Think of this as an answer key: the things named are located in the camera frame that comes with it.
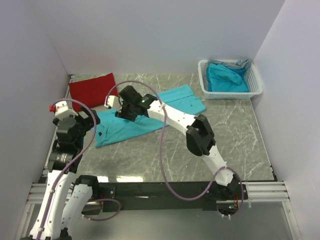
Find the light blue t-shirt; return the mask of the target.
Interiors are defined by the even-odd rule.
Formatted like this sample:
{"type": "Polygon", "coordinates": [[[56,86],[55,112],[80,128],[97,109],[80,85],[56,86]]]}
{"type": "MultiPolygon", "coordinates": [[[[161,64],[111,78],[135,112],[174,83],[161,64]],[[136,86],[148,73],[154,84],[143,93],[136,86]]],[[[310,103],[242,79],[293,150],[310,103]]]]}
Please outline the light blue t-shirt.
{"type": "MultiPolygon", "coordinates": [[[[186,114],[197,115],[206,110],[201,99],[194,95],[187,84],[160,92],[158,95],[164,103],[186,114]]],[[[138,116],[135,121],[129,121],[116,117],[115,112],[114,109],[110,109],[97,113],[100,124],[96,129],[95,147],[122,142],[163,127],[163,122],[160,120],[138,116]]]]}

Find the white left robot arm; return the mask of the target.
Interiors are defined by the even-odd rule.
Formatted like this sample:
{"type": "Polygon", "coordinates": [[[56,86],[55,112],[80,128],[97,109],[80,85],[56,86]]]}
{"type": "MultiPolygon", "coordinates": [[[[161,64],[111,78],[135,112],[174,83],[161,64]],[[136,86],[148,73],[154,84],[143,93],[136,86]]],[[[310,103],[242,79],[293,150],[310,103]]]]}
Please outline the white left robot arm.
{"type": "Polygon", "coordinates": [[[87,150],[86,133],[100,122],[97,113],[83,106],[84,118],[68,106],[66,99],[52,105],[56,140],[49,155],[46,188],[41,207],[27,240],[70,240],[88,201],[100,195],[95,176],[76,178],[78,165],[87,150]]]}

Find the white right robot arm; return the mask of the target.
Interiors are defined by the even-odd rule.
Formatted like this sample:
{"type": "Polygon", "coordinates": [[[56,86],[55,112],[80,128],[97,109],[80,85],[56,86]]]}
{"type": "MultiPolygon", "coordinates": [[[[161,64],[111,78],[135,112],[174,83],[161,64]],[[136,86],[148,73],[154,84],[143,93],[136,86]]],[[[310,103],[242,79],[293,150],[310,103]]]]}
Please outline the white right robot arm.
{"type": "Polygon", "coordinates": [[[169,125],[186,138],[187,149],[201,157],[213,172],[213,182],[220,185],[222,198],[230,200],[243,189],[241,180],[222,158],[214,131],[203,114],[192,115],[164,103],[158,95],[142,96],[131,85],[126,86],[119,96],[110,95],[105,99],[106,106],[115,109],[115,116],[134,122],[138,116],[145,116],[169,125]]]}

